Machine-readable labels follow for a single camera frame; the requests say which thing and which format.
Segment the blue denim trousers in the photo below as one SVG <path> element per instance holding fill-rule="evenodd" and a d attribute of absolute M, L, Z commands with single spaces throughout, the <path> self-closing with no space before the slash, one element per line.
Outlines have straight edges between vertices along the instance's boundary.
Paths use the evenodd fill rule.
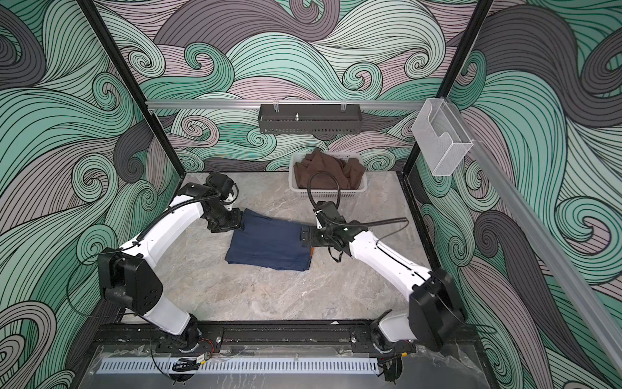
<path fill-rule="evenodd" d="M 312 261 L 312 248 L 302 241 L 306 229 L 306 225 L 246 209 L 241 228 L 233 232 L 225 260 L 228 264 L 305 272 Z"/>

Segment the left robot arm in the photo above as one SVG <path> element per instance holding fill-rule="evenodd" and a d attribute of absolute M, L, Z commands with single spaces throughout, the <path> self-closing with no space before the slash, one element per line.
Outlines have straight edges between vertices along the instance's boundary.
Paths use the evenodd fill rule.
<path fill-rule="evenodd" d="M 204 184 L 187 183 L 168 207 L 143 231 L 120 248 L 106 248 L 98 256 L 100 295 L 149 322 L 194 350 L 202 339 L 199 322 L 165 296 L 156 268 L 168 248 L 196 220 L 207 222 L 211 233 L 241 228 L 243 211 L 234 207 L 237 184 L 223 173 L 209 173 Z"/>

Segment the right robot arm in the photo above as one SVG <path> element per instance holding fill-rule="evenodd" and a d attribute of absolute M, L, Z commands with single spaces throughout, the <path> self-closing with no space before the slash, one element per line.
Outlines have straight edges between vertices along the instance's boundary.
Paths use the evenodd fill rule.
<path fill-rule="evenodd" d="M 330 178 L 336 186 L 337 200 L 314 199 L 311 185 L 317 176 Z M 301 241 L 309 247 L 337 251 L 339 263 L 346 254 L 371 267 L 388 280 L 408 302 L 408 309 L 386 311 L 370 325 L 375 347 L 387 353 L 399 342 L 414 342 L 439 351 L 452 334 L 466 323 L 467 314 L 455 281 L 448 272 L 418 265 L 392 249 L 370 229 L 382 225 L 409 224 L 404 217 L 373 222 L 348 222 L 340 215 L 341 187 L 326 171 L 314 173 L 308 180 L 307 196 L 314 209 L 316 225 L 303 229 Z"/>

